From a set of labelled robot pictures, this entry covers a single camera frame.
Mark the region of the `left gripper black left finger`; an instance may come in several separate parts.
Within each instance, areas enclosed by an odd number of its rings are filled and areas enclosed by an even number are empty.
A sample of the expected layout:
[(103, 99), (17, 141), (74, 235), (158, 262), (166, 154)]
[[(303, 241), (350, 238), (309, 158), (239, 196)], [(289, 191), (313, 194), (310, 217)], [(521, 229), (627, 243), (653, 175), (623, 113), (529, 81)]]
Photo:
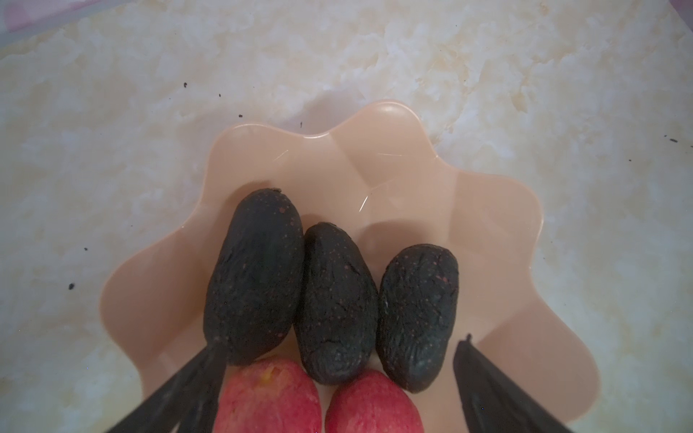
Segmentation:
[(225, 349), (208, 344), (110, 431), (171, 432), (181, 423), (185, 432), (211, 431), (225, 370)]

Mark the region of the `dark fake avocado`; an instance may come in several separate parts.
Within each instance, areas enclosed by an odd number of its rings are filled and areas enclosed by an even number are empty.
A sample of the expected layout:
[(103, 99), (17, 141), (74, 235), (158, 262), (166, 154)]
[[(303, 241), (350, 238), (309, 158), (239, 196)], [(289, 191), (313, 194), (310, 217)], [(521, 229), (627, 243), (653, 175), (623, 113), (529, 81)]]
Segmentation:
[(457, 258), (432, 244), (397, 254), (382, 277), (376, 351), (384, 372), (402, 389), (420, 393), (443, 366), (458, 308)]
[(227, 363), (246, 366), (289, 334), (301, 299), (301, 217), (279, 189), (258, 189), (236, 207), (211, 275), (203, 333)]
[(294, 322), (301, 362), (323, 385), (355, 379), (375, 349), (373, 276), (348, 233), (328, 222), (304, 236), (301, 303)]

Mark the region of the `red fake apple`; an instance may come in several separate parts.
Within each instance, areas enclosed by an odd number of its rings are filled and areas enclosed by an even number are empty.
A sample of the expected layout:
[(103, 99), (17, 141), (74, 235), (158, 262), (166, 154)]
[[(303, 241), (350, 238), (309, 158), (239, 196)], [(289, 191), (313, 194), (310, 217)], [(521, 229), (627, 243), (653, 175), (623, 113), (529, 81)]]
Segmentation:
[(326, 432), (424, 432), (415, 404), (383, 373), (367, 369), (334, 393)]
[(238, 370), (222, 388), (215, 432), (320, 432), (316, 385), (290, 359), (270, 357)]

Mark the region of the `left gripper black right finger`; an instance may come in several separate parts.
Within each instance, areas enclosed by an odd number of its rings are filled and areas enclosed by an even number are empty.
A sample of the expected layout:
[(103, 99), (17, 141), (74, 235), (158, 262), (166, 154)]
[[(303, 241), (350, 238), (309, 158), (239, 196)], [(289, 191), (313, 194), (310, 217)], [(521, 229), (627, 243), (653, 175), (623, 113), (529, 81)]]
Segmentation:
[(471, 335), (458, 342), (453, 370), (469, 432), (571, 432), (475, 348)]

